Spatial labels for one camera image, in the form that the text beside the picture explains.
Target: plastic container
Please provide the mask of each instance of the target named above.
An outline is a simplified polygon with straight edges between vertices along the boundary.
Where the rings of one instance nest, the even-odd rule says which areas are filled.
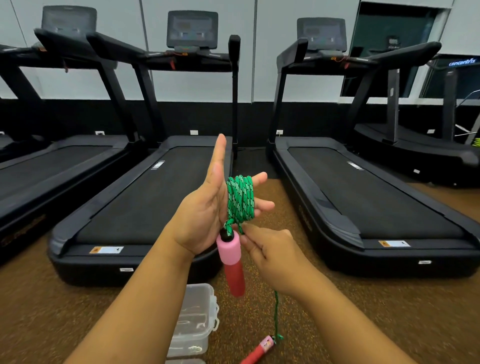
[[[187,284],[185,297],[167,357],[200,355],[208,349],[208,335],[218,329],[218,304],[207,283]]]
[[[165,364],[205,364],[201,359],[176,359],[167,360]]]

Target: coiled green rope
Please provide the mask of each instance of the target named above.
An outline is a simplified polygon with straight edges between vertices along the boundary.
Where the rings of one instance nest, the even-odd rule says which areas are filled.
[[[253,198],[253,181],[250,176],[229,177],[227,180],[228,189],[228,220],[225,221],[224,229],[228,236],[232,236],[232,224],[237,224],[240,234],[243,234],[241,224],[255,217],[255,199]],[[275,344],[277,339],[283,340],[283,336],[278,333],[278,292],[275,291],[275,334],[273,340]]]

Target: treadmill console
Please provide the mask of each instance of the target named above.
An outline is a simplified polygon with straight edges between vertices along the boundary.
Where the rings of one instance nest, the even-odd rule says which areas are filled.
[[[216,49],[217,41],[217,12],[168,12],[167,47],[195,52],[198,49]]]
[[[96,31],[96,9],[85,6],[44,6],[42,29],[64,36],[85,38],[86,33]]]
[[[339,55],[347,51],[345,19],[340,18],[299,18],[297,39],[308,39],[309,51],[332,51]]]

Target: dark window glass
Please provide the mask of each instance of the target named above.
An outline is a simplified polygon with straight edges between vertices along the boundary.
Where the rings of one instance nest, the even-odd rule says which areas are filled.
[[[350,47],[350,56],[367,57],[428,41],[438,9],[361,2]],[[400,97],[408,97],[417,67],[400,70]],[[359,78],[345,79],[342,96],[355,96]],[[378,74],[371,97],[386,97],[387,71]]]
[[[462,56],[453,54],[441,54],[432,64],[435,67],[456,67],[458,82],[456,97],[466,98],[470,92],[480,89],[480,56]],[[444,98],[445,70],[429,69],[421,97]],[[480,98],[480,92],[469,98]]]

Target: person's right hand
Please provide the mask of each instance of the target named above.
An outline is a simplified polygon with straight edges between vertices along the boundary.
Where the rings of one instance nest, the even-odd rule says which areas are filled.
[[[240,242],[252,257],[260,276],[276,291],[295,296],[307,277],[318,271],[300,250],[288,230],[276,231],[243,223]]]

